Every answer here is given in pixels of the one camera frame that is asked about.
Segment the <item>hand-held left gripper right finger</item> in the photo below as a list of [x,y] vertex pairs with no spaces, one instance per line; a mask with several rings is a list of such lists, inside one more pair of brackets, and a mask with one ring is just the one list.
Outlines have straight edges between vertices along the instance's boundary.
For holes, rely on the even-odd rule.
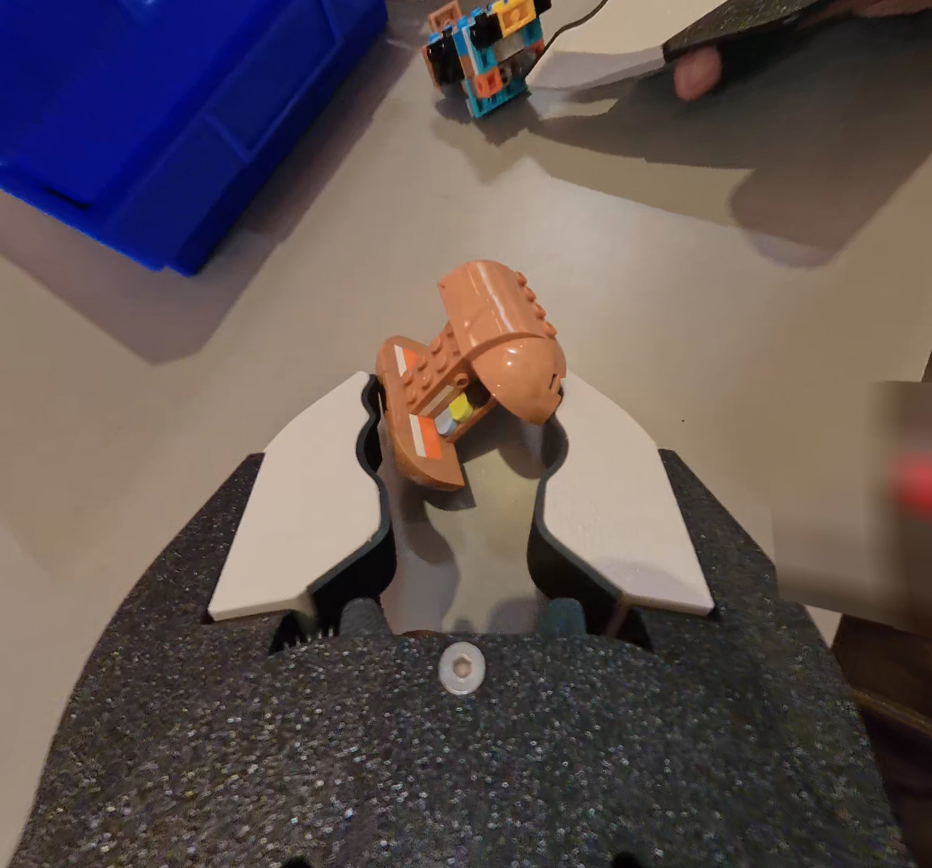
[[567,374],[544,426],[531,577],[589,618],[618,604],[708,616],[715,607],[659,448],[620,405]]

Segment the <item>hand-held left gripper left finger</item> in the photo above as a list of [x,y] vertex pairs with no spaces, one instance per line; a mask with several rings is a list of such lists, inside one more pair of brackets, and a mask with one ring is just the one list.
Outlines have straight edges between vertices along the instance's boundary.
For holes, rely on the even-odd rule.
[[376,424],[357,372],[298,413],[265,447],[208,605],[215,622],[296,611],[389,531],[378,468],[361,441]]

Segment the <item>colourful toy brick model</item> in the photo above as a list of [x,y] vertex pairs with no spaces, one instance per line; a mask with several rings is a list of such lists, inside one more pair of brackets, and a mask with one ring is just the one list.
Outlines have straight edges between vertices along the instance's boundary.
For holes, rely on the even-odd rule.
[[480,120],[524,94],[545,50],[541,16],[552,0],[495,0],[465,14],[456,0],[432,12],[421,56],[433,85]]

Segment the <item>brown toy brick shell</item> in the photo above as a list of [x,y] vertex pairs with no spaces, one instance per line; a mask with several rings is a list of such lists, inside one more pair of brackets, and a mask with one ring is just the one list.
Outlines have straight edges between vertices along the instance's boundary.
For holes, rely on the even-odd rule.
[[376,376],[388,439],[403,477],[457,491],[465,480],[458,441],[500,407],[541,426],[562,400],[566,359],[528,279],[492,260],[441,278],[447,321],[427,343],[392,336]]

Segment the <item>blue plastic bin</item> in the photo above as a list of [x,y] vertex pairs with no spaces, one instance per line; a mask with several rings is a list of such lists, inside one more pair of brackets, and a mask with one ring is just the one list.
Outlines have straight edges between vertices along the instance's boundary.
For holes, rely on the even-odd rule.
[[387,16],[385,0],[1,0],[2,190],[195,275]]

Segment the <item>person's right hand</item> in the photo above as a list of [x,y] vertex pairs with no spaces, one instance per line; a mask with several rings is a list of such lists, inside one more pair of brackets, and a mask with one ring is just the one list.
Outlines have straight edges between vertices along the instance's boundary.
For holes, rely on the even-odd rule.
[[[798,33],[845,19],[878,19],[911,16],[930,10],[931,0],[831,0],[796,22]],[[674,88],[678,98],[695,101],[712,91],[722,80],[748,71],[753,59],[779,47],[775,38],[756,43],[750,39],[728,40],[720,45],[695,48],[673,64]]]

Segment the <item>person's brown hooded top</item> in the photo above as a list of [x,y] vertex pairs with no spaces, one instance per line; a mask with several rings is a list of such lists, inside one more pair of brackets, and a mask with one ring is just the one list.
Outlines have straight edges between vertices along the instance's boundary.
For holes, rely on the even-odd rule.
[[890,795],[930,807],[930,636],[844,615],[832,650],[879,747]]

